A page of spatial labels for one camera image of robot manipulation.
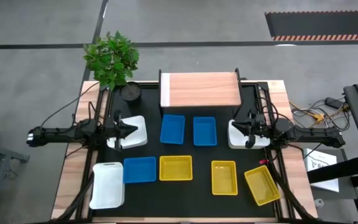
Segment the white plastic container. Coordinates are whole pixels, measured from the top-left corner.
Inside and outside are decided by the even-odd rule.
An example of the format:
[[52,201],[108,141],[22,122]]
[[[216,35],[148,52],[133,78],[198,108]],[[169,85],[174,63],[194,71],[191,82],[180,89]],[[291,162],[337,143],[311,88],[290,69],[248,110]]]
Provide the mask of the white plastic container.
[[117,208],[124,203],[124,168],[120,162],[99,163],[93,166],[94,181],[92,209]]
[[[229,140],[229,147],[231,149],[247,149],[246,142],[248,141],[248,136],[244,136],[237,128],[235,128],[231,123],[233,119],[229,121],[229,127],[227,128],[227,138]],[[251,149],[262,149],[270,145],[269,138],[262,138],[260,136],[255,136],[255,144]]]
[[[125,139],[121,139],[120,143],[122,149],[128,149],[136,146],[143,146],[147,144],[147,131],[146,123],[143,116],[133,116],[130,118],[122,119],[122,122],[137,126],[137,130],[128,135]],[[107,145],[114,149],[116,143],[116,138],[109,138],[107,140]]]

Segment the desk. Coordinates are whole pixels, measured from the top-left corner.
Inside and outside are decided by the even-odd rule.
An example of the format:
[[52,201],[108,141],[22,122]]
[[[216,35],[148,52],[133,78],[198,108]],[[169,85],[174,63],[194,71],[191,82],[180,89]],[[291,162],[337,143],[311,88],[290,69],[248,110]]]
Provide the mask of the desk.
[[[278,109],[278,112],[285,116],[292,118],[290,105],[288,102],[287,91],[285,90],[284,81],[263,81],[268,82],[270,98]],[[94,82],[84,82],[82,91],[89,88]],[[84,94],[80,98],[78,108],[76,111],[77,120],[85,119],[88,117],[88,101],[96,103],[99,86],[95,85],[89,92]],[[103,104],[101,112],[104,111],[106,106],[106,96],[103,96]],[[67,154],[77,149],[78,144],[69,144]],[[314,217],[317,217],[317,211],[314,207],[313,195],[311,193],[310,184],[307,178],[305,165],[303,163],[302,153],[295,148],[288,147],[283,151],[283,159],[287,172],[287,179],[291,191],[300,201],[300,203],[306,208],[306,210]],[[97,152],[92,155],[93,163],[96,160]],[[60,183],[55,198],[55,203],[52,210],[51,218],[57,218],[64,210],[69,206],[71,201],[78,193],[81,180],[83,176],[84,166],[86,160],[86,149],[79,150],[72,154],[64,162],[62,174],[60,177]],[[90,200],[90,190],[85,198],[84,210],[81,216],[87,217],[88,205]],[[281,204],[283,208],[283,216],[288,217],[286,209],[285,197],[282,197]],[[94,218],[94,222],[274,222],[275,218]]]

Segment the blue basket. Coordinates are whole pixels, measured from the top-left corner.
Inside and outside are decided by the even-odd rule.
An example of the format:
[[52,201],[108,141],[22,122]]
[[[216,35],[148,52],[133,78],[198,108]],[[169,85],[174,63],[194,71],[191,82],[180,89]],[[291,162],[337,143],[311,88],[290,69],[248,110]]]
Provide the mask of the blue basket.
[[193,118],[193,140],[195,146],[216,146],[216,122],[214,117]]
[[144,183],[156,180],[155,157],[138,157],[124,159],[124,183]]
[[167,144],[183,144],[185,135],[185,117],[165,114],[162,118],[160,142]]

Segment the white paper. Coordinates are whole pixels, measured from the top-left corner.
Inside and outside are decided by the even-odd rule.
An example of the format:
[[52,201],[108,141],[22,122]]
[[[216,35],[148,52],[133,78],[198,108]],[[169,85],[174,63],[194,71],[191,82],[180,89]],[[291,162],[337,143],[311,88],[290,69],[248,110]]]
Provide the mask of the white paper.
[[[306,154],[309,152],[311,152],[311,149],[306,149]],[[336,164],[336,156],[318,151],[313,151],[305,160],[307,171],[319,169],[321,167],[328,166],[328,164]],[[321,189],[331,190],[333,192],[339,192],[338,179],[322,181],[310,185]]]

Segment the green leaves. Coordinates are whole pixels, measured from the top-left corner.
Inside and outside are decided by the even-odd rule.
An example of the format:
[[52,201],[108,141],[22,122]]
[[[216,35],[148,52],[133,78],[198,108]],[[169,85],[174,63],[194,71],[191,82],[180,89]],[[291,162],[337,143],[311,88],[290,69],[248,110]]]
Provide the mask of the green leaves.
[[98,37],[95,44],[84,45],[86,66],[94,71],[94,79],[101,85],[114,89],[126,85],[126,77],[132,78],[136,70],[139,52],[134,44],[118,31],[114,36],[110,32],[105,38]]

